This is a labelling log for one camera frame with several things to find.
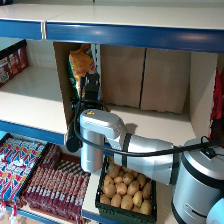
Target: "store shelf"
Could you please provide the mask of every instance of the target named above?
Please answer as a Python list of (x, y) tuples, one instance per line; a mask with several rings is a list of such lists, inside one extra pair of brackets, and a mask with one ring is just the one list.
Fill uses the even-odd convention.
[[(172, 142), (176, 146), (184, 145), (189, 139), (195, 138), (188, 113), (184, 112), (182, 115), (176, 115), (119, 106), (109, 106), (109, 109), (123, 119), (128, 131), (132, 134), (148, 138), (159, 138)], [(117, 222), (102, 218), (95, 207), (100, 173), (101, 171), (91, 174), (83, 204), (82, 216), (101, 223), (117, 224)], [(157, 183), (157, 224), (176, 223), (171, 211), (171, 200), (172, 186)]]
[(13, 4), (0, 7), (0, 36), (41, 40), (45, 21), (71, 10), (70, 6)]
[(223, 10), (217, 3), (96, 2), (47, 20), (46, 35), (53, 41), (223, 53)]
[(57, 71), (28, 67), (0, 89), (1, 131), (64, 145), (67, 126)]

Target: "potato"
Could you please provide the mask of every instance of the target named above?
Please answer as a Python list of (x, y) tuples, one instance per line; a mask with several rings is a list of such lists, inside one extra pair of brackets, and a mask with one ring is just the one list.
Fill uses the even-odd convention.
[(132, 173), (132, 170), (130, 170), (126, 167), (123, 167), (123, 166), (122, 166), (122, 170), (124, 170), (125, 173)]
[(139, 183), (137, 180), (135, 180), (128, 186), (127, 194), (133, 196), (138, 190), (139, 190)]
[(140, 213), (150, 215), (152, 213), (152, 203), (145, 200), (140, 208)]
[(130, 173), (126, 173), (123, 177), (123, 182), (129, 185), (134, 180), (134, 177)]
[(138, 212), (138, 213), (140, 213), (140, 209), (137, 208), (137, 207), (135, 207), (135, 206), (134, 206), (134, 208), (132, 209), (132, 211), (133, 211), (133, 212)]
[(116, 166), (117, 166), (117, 168), (119, 169), (119, 170), (121, 170), (121, 166), (120, 165), (117, 165), (117, 164), (115, 164)]
[(104, 193), (108, 198), (112, 198), (116, 193), (116, 187), (113, 184), (108, 184), (104, 187)]
[(119, 208), (121, 206), (121, 196), (119, 194), (115, 194), (111, 199), (111, 205)]
[(109, 175), (106, 175), (104, 178), (103, 186), (105, 187), (108, 184), (114, 184), (114, 181)]
[(132, 201), (132, 197), (130, 195), (125, 195), (122, 198), (121, 208), (126, 209), (126, 210), (132, 210), (132, 208), (133, 208), (133, 201)]
[(142, 197), (144, 199), (149, 199), (150, 195), (151, 195), (151, 191), (152, 191), (152, 184), (150, 182), (150, 183), (147, 183), (145, 185), (145, 187), (143, 188), (143, 190), (142, 190)]
[(122, 182), (123, 182), (123, 178), (122, 178), (122, 177), (119, 177), (119, 176), (118, 176), (118, 177), (115, 177), (115, 178), (114, 178), (114, 183), (115, 183), (115, 184), (122, 183)]
[(132, 170), (132, 176), (134, 177), (134, 178), (137, 178), (138, 177), (138, 172), (136, 172), (136, 171), (134, 171), (134, 170)]
[(137, 208), (141, 208), (142, 205), (142, 192), (141, 191), (137, 191), (133, 197), (133, 204), (137, 207)]
[(118, 177), (123, 177), (124, 175), (125, 175), (124, 170), (120, 170), (117, 176)]
[(124, 183), (118, 183), (115, 185), (117, 194), (124, 196), (127, 193), (127, 186)]
[(110, 205), (110, 199), (105, 194), (102, 194), (100, 196), (100, 203)]
[(109, 156), (108, 157), (108, 162), (109, 162), (109, 164), (114, 164), (114, 157), (113, 156)]
[(140, 189), (142, 189), (144, 186), (145, 186), (145, 184), (146, 184), (146, 178), (145, 178), (145, 175), (143, 175), (143, 174), (139, 174), (138, 175), (138, 177), (137, 177), (137, 181), (139, 182), (139, 187), (140, 187)]
[(111, 176), (112, 178), (115, 178), (115, 177), (117, 177), (118, 173), (119, 173), (119, 169), (115, 164), (110, 164), (108, 166), (107, 174), (109, 176)]

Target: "brown cardboard panel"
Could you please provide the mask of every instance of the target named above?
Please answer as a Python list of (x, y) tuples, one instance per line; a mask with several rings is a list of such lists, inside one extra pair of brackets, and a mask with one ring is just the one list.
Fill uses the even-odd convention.
[(224, 54), (219, 54), (218, 55), (217, 68), (219, 70), (219, 74), (221, 74), (221, 72), (224, 68)]
[(196, 137), (208, 136), (217, 54), (191, 53), (190, 119)]
[(141, 109), (181, 114), (190, 76), (190, 52), (147, 49)]
[(101, 45), (105, 103), (139, 107), (144, 52), (144, 48)]
[(80, 44), (77, 43), (59, 43), (54, 42), (55, 58), (57, 64), (58, 78), (62, 92), (62, 100), (64, 104), (65, 119), (67, 125), (72, 121), (74, 112), (70, 109), (70, 97), (75, 96), (74, 88), (68, 78), (68, 60), (70, 51), (79, 49)]

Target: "basket of potatoes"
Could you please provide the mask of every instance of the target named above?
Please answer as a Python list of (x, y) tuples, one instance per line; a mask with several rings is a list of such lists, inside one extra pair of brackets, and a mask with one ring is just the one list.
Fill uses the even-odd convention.
[(156, 223), (156, 183), (105, 157), (95, 204), (102, 217), (120, 223)]

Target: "blue trim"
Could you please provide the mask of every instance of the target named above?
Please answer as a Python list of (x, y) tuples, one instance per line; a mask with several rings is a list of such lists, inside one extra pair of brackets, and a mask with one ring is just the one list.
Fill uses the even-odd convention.
[(47, 22), (51, 41), (224, 53), (224, 30)]
[(85, 210), (82, 210), (81, 214), (82, 214), (83, 218), (95, 220), (95, 221), (97, 221), (99, 223), (103, 223), (103, 224), (122, 224), (120, 222), (116, 222), (116, 221), (113, 221), (110, 219), (103, 218), (99, 214), (95, 214), (95, 213), (85, 211)]
[[(12, 212), (12, 207), (11, 206), (6, 206), (6, 210), (9, 211), (9, 212)], [(49, 219), (43, 218), (41, 216), (38, 216), (38, 215), (35, 215), (35, 214), (32, 214), (32, 213), (26, 212), (26, 211), (23, 211), (23, 210), (20, 210), (20, 209), (17, 209), (17, 214), (21, 215), (23, 217), (26, 217), (28, 219), (35, 220), (35, 221), (40, 222), (40, 223), (60, 224), (59, 222), (51, 221)]]
[(40, 22), (0, 20), (0, 27), (0, 37), (42, 40)]
[(64, 145), (63, 134), (27, 127), (19, 124), (9, 123), (1, 120), (0, 120), (0, 130), (13, 134), (36, 138), (39, 140), (51, 142), (58, 145)]

